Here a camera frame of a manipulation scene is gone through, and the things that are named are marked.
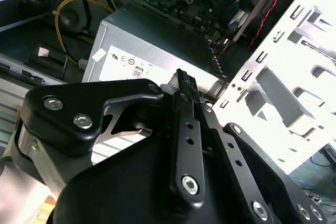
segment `blue cable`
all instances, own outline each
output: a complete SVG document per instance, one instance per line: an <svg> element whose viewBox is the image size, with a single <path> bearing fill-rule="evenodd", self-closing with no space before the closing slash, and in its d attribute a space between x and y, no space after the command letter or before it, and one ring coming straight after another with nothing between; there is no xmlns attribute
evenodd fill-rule
<svg viewBox="0 0 336 224"><path fill-rule="evenodd" d="M318 168L317 167L317 165L316 164L314 164L314 157L313 156L311 156L311 162L312 162L312 164L313 164L313 166L315 167L315 169L320 173L320 174L322 174L323 175L323 177L328 181L328 182L330 182L330 183L332 183L333 185L335 185L325 174L324 174L324 172L323 171L321 171L321 169L320 168Z"/></svg>
<svg viewBox="0 0 336 224"><path fill-rule="evenodd" d="M307 186L309 189L313 189L313 190L317 191L315 188L313 188L313 187L311 187L311 186L308 186L307 183L304 182L303 180L300 180L300 179L298 179L298 178L291 178L291 179L303 183L303 184L304 184L305 186Z"/></svg>

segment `black metal arm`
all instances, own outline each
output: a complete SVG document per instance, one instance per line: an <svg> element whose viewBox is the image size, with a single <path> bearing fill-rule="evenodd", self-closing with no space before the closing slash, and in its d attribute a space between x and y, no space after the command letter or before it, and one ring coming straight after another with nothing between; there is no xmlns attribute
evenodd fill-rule
<svg viewBox="0 0 336 224"><path fill-rule="evenodd" d="M243 129L220 126L194 78L173 82L173 95L145 79L29 91L16 144L59 196L50 223L327 223ZM92 166L100 135L140 129L151 136Z"/></svg>

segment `gray metal surface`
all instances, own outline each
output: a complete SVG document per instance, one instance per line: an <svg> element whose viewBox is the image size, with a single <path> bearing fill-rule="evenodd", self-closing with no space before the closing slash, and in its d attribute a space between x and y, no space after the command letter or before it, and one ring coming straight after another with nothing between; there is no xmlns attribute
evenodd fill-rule
<svg viewBox="0 0 336 224"><path fill-rule="evenodd" d="M83 82L134 78L132 73L115 73L113 63L109 77L102 77L103 71L106 72L104 64L113 62L110 58L114 52L109 52L110 46L157 68L149 78L157 84L168 83L177 68L194 76L199 90L204 93L208 93L216 82L221 82L222 76L216 73L202 38L136 3L128 4L102 21ZM99 49L107 55L95 61L92 57Z"/></svg>

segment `silver screw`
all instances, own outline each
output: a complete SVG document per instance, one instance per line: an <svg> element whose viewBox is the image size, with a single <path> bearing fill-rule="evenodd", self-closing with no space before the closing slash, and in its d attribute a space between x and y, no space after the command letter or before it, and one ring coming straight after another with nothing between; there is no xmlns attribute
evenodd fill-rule
<svg viewBox="0 0 336 224"><path fill-rule="evenodd" d="M237 132L238 134L240 134L242 131L238 126L233 126L233 129L235 130L235 132Z"/></svg>
<svg viewBox="0 0 336 224"><path fill-rule="evenodd" d="M194 180L192 177L190 176L182 177L182 185L184 189L186 189L186 191L190 193L191 195L197 194L198 185L197 185L196 180Z"/></svg>
<svg viewBox="0 0 336 224"><path fill-rule="evenodd" d="M39 150L38 143L37 143L36 139L33 140L32 149L35 150L35 151Z"/></svg>
<svg viewBox="0 0 336 224"><path fill-rule="evenodd" d="M47 98L44 100L43 104L50 110L61 110L63 108L63 103L57 98Z"/></svg>
<svg viewBox="0 0 336 224"><path fill-rule="evenodd" d="M309 213L300 205L300 204L297 204L296 205L298 210L299 210L299 213L304 216L304 218L306 220L310 220L310 216L309 216Z"/></svg>
<svg viewBox="0 0 336 224"><path fill-rule="evenodd" d="M316 216L316 218L318 218L319 220L323 220L320 212L318 212L313 206L310 206L311 211L313 212L313 214Z"/></svg>
<svg viewBox="0 0 336 224"><path fill-rule="evenodd" d="M256 215L263 221L268 220L268 214L266 209L257 201L253 201L252 204L253 211L256 213Z"/></svg>
<svg viewBox="0 0 336 224"><path fill-rule="evenodd" d="M203 108L204 108L207 112L209 112L209 113L212 112L212 109L211 109L207 104L202 103L202 106L203 106Z"/></svg>
<svg viewBox="0 0 336 224"><path fill-rule="evenodd" d="M91 128L93 122L91 118L84 114L78 114L73 118L73 122L76 126L80 127L81 129L89 129Z"/></svg>

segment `black plastic part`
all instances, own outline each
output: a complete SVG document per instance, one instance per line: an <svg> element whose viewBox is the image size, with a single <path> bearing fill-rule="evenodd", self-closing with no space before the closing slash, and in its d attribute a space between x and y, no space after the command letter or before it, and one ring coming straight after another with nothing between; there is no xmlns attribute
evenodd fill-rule
<svg viewBox="0 0 336 224"><path fill-rule="evenodd" d="M163 91L149 85L147 79L80 83L47 86L30 90L24 100L21 118L26 128L35 136L68 155L82 155L92 150L103 125L107 106L130 106L143 102L158 102ZM46 98L58 98L63 108L58 111L44 106ZM85 114L92 127L81 129L73 122L77 114Z"/></svg>
<svg viewBox="0 0 336 224"><path fill-rule="evenodd" d="M267 203L272 206L281 223L327 223L327 218L312 200L285 174L279 166L246 134L241 128L237 133L234 123L227 124L224 132L232 135L242 152L249 169L251 170L258 187ZM306 220L298 211L297 204L301 205L309 214L310 220ZM322 216L320 221L310 209L313 206Z"/></svg>
<svg viewBox="0 0 336 224"><path fill-rule="evenodd" d="M77 175L60 194L54 224L237 224L225 181L203 154L206 198L200 209L176 214L167 207L171 141L149 137Z"/></svg>

